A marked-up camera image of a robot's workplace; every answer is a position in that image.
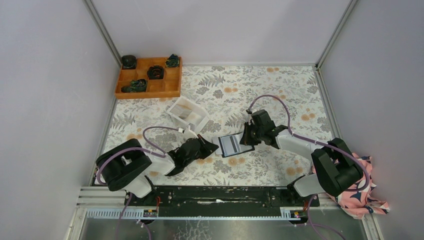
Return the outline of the grey card with black stripe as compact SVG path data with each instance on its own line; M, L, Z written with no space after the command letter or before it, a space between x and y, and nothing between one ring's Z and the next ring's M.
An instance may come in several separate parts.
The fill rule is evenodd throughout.
M218 138L223 157L239 154L241 147L236 135L227 135Z

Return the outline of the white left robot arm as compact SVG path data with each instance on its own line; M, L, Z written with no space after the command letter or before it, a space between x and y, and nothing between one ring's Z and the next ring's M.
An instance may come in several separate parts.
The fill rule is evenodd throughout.
M219 146L201 135L187 139L180 147L159 154L142 147L132 138L99 156L96 180L109 191L125 190L144 206L155 200L154 185L147 177L150 172L175 176L196 160L204 160Z

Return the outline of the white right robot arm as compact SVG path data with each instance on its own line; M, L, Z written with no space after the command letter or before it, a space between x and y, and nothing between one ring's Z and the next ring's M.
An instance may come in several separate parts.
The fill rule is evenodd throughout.
M315 173L301 176L287 188L287 201L301 205L308 196L327 193L337 197L343 192L360 192L370 184L370 175L340 138L325 143L294 133L287 125L275 125L266 110L246 111L250 120L244 124L241 145L264 143L286 150L312 162Z

